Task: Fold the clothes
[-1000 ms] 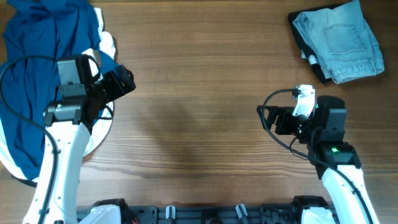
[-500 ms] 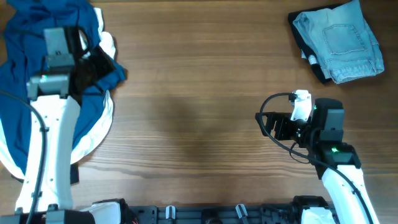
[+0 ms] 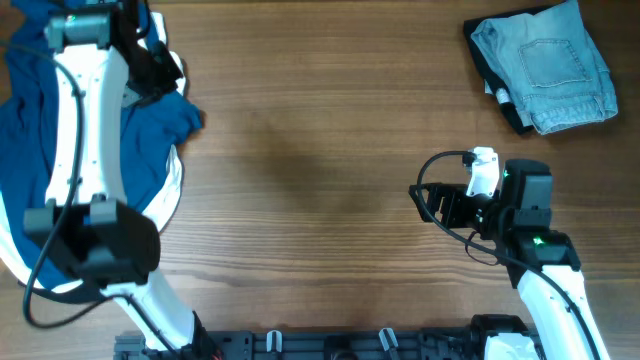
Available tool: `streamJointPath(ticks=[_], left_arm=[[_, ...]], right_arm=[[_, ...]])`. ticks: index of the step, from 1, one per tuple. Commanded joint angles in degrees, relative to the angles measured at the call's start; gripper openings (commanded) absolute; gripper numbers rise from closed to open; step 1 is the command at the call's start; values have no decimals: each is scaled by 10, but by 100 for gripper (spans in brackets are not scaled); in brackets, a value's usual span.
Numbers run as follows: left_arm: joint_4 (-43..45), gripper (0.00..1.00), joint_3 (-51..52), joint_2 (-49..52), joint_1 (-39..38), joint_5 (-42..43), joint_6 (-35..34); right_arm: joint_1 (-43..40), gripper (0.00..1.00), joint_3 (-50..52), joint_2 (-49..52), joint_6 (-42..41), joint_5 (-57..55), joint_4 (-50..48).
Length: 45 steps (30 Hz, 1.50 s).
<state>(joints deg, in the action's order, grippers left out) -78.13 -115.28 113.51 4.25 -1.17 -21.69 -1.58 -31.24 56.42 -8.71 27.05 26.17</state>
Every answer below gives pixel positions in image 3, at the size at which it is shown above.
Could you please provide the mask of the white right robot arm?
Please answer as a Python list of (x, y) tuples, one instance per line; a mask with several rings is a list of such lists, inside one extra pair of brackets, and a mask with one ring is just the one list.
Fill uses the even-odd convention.
[(606, 359), (592, 315), (581, 261), (570, 237), (551, 227), (553, 177), (527, 159), (499, 164), (488, 148), (459, 151), (467, 184), (425, 182), (428, 166), (408, 188), (420, 217), (467, 248), (505, 267), (535, 326), (511, 316), (479, 315), (471, 352), (482, 359)]

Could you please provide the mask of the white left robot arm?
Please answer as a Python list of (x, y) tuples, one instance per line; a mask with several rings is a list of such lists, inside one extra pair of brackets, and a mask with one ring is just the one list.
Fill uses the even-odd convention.
[(128, 205), (121, 175), (122, 109), (159, 99), (181, 77), (164, 45), (141, 45), (150, 25), (135, 1), (87, 1), (50, 17), (55, 163), (44, 205), (23, 224), (40, 250), (32, 274), (51, 262), (91, 291), (92, 307), (118, 303), (141, 330), (141, 356), (209, 359), (215, 345), (161, 273), (159, 231)]

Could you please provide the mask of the blue t-shirt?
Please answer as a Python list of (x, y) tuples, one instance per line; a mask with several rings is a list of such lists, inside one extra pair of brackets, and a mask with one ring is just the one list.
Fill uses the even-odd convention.
[[(40, 250), (24, 233), (23, 215), (28, 208), (43, 206), (50, 182), (57, 79), (49, 62), (20, 50), (8, 50), (5, 64), (11, 95), (1, 104), (1, 191), (10, 234), (31, 270)], [(181, 100), (177, 89), (148, 106), (122, 110), (121, 172), (129, 206), (141, 212), (149, 205), (167, 177), (170, 146), (177, 149), (201, 127), (200, 110)]]

